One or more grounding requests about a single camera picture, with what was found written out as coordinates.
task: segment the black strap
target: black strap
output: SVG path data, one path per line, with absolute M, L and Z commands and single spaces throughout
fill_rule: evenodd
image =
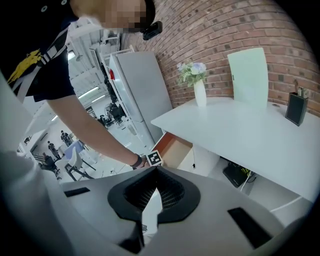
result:
M 135 164 L 130 165 L 132 168 L 137 168 L 142 163 L 142 158 L 140 155 L 136 154 L 138 156 L 138 160 L 135 162 Z

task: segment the ceiling light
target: ceiling light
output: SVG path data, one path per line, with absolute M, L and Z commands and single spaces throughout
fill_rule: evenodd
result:
M 102 95 L 101 97 L 99 97 L 99 98 L 96 98 L 96 99 L 94 99 L 93 101 L 91 101 L 91 103 L 94 103 L 94 102 L 96 102 L 96 101 L 98 101 L 98 100 L 100 100 L 100 99 L 102 99 L 103 97 L 105 97 L 106 95 Z
M 70 61 L 72 58 L 76 57 L 75 53 L 73 50 L 68 52 L 68 61 Z
M 80 96 L 78 97 L 78 99 L 81 99 L 82 97 L 84 97 L 84 96 L 88 95 L 89 93 L 91 93 L 91 92 L 95 91 L 96 89 L 99 89 L 99 87 L 98 87 L 98 86 L 96 86 L 96 87 L 94 87 L 93 89 L 88 90 L 88 91 L 87 91 L 87 92 L 85 92 L 84 94 L 80 95 Z

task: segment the hand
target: hand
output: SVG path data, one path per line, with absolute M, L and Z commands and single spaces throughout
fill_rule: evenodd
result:
M 141 159 L 142 159 L 142 163 L 137 167 L 137 169 L 144 168 L 144 167 L 150 167 L 150 164 L 149 164 L 147 157 L 145 155 L 141 156 Z

